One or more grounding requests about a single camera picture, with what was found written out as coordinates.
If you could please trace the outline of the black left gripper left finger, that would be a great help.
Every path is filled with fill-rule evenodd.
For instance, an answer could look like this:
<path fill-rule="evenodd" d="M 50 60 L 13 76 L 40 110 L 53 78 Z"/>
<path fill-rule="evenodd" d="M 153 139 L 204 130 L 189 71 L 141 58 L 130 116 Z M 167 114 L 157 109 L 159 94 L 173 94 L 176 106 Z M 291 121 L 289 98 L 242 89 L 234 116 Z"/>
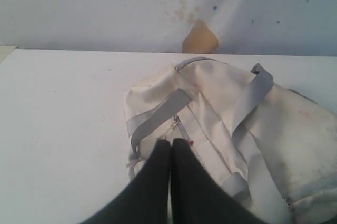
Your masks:
<path fill-rule="evenodd" d="M 84 223 L 168 223 L 171 144 L 158 140 L 128 186 Z"/>

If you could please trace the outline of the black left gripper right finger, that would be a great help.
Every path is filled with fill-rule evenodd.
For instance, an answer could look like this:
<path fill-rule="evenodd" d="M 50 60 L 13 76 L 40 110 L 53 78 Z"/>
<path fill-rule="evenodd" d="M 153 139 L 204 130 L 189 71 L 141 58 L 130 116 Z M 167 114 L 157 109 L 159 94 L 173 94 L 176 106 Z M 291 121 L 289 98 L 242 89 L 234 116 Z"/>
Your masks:
<path fill-rule="evenodd" d="M 215 183 L 185 139 L 172 144 L 171 202 L 174 223 L 263 223 Z"/>

